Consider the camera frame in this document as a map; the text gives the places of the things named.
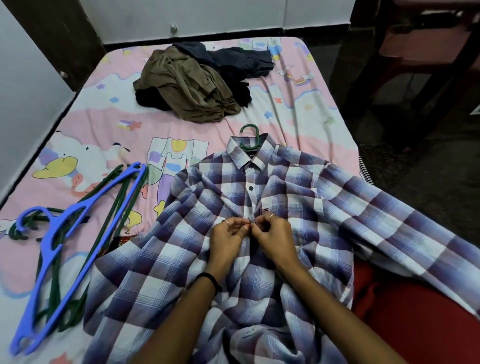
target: shirt placket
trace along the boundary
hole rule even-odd
[[[252,209],[248,211],[248,216],[245,216],[246,218],[253,220],[254,219],[254,211],[258,205],[258,199],[257,199],[257,191],[256,191],[256,177],[257,177],[257,172],[255,170],[255,167],[250,164],[245,168],[245,175],[246,175],[246,183],[245,187],[247,189],[247,194],[248,197],[250,198],[250,201],[252,203]]]

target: pink bedsheet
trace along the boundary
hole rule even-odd
[[[256,124],[260,133],[270,133],[278,143],[322,156],[352,174],[360,174],[357,146],[301,40],[247,38],[205,44],[209,50],[239,46],[272,52],[274,70],[265,78],[248,80],[253,98],[248,108],[219,123],[197,124],[183,121],[172,112],[140,107],[132,82],[152,51],[167,45],[110,52],[9,197],[0,211],[0,304],[14,311],[8,319],[2,317],[2,322],[11,326],[8,331],[12,336],[34,284],[39,253],[35,238],[45,229],[30,232],[32,239],[21,242],[12,241],[6,231],[28,207],[66,208],[77,202],[121,163],[140,161],[149,169],[148,183],[129,215],[124,235],[149,231],[163,210],[173,175],[207,155],[225,150],[229,137],[239,135],[247,123]],[[247,129],[244,134],[252,132]],[[114,196],[101,199],[89,222],[68,240],[63,253],[63,292],[80,269]],[[55,344],[44,344],[30,358],[46,363],[65,353],[67,359],[80,361],[89,338],[81,329],[71,332],[61,337],[52,335],[50,340]],[[9,335],[3,336],[0,358],[11,360],[4,350]]]

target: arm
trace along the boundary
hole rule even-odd
[[[270,230],[261,228],[270,222]],[[266,255],[310,308],[322,331],[349,363],[405,363],[372,329],[319,284],[298,259],[290,223],[271,212],[252,224],[252,234]]]
[[[230,271],[239,254],[241,241],[249,232],[249,223],[244,218],[229,218],[213,228],[210,258],[204,272],[210,273],[217,282],[221,282]],[[200,277],[177,302],[131,363],[188,362],[214,296],[215,287],[212,282],[206,277]]]

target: shirt collar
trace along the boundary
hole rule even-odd
[[[237,166],[238,169],[242,168],[248,163],[255,164],[260,171],[262,171],[267,165],[268,160],[272,156],[273,151],[276,147],[276,142],[273,138],[265,133],[260,135],[260,144],[261,148],[257,154],[250,159],[250,157],[240,148],[240,144],[243,142],[246,146],[255,145],[255,137],[242,137],[242,136],[231,136],[227,143],[227,154],[232,158],[233,163]]]

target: floor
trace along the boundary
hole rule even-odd
[[[303,39],[341,108],[373,54],[373,29],[351,29],[334,44]],[[428,77],[405,74],[385,84],[351,132],[376,186],[480,246],[480,115],[470,116],[480,104],[480,85],[413,151],[394,153],[387,142],[391,129],[414,119],[408,103]]]

